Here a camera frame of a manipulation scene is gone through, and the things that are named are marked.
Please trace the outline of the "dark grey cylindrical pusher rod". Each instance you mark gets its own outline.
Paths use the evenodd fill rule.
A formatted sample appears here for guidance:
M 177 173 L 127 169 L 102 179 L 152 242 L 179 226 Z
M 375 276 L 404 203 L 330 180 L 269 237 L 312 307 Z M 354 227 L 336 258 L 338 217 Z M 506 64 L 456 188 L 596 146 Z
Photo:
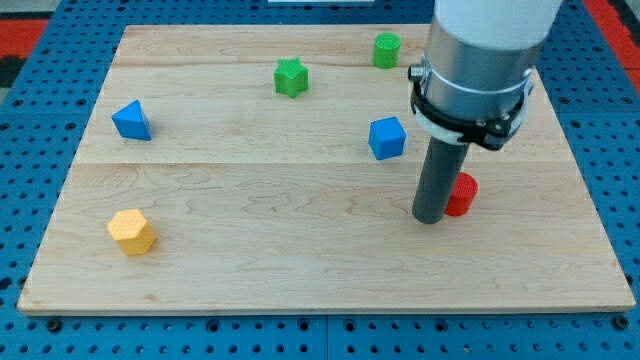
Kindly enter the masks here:
M 419 222 L 435 224 L 443 218 L 468 149 L 468 144 L 430 139 L 412 206 Z

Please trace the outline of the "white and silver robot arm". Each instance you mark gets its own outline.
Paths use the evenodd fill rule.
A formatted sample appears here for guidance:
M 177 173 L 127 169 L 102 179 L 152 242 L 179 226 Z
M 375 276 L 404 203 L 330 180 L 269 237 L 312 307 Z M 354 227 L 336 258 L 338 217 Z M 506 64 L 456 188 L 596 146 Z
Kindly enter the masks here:
M 410 107 L 429 145 L 412 206 L 439 222 L 470 145 L 501 149 L 526 117 L 531 74 L 562 0 L 442 0 L 408 69 Z

